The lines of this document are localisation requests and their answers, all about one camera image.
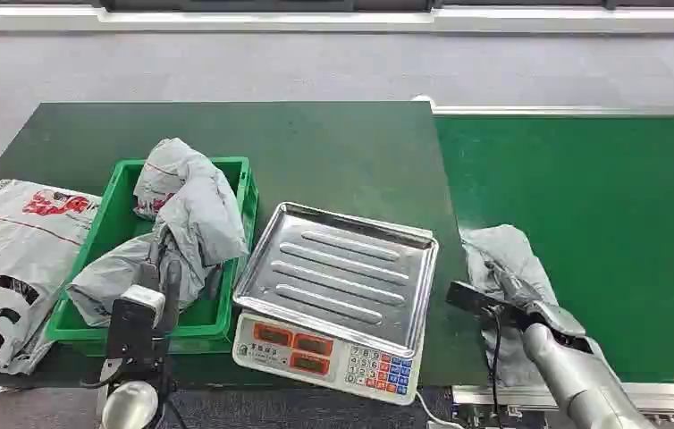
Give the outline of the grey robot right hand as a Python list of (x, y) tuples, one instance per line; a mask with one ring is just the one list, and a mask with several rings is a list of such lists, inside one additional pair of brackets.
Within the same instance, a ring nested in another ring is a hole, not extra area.
[(502, 292), (502, 301), (528, 316), (536, 316), (552, 330), (569, 337), (586, 335), (584, 326), (568, 311), (551, 304), (533, 286), (498, 261), (485, 261), (493, 280)]

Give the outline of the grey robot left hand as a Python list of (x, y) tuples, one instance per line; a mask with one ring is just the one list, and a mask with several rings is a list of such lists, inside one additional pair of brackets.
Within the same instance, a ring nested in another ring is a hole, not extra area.
[(154, 333), (166, 335), (178, 323), (182, 264), (178, 244), (168, 226), (154, 232), (147, 257), (139, 265), (137, 284), (164, 295), (164, 309)]

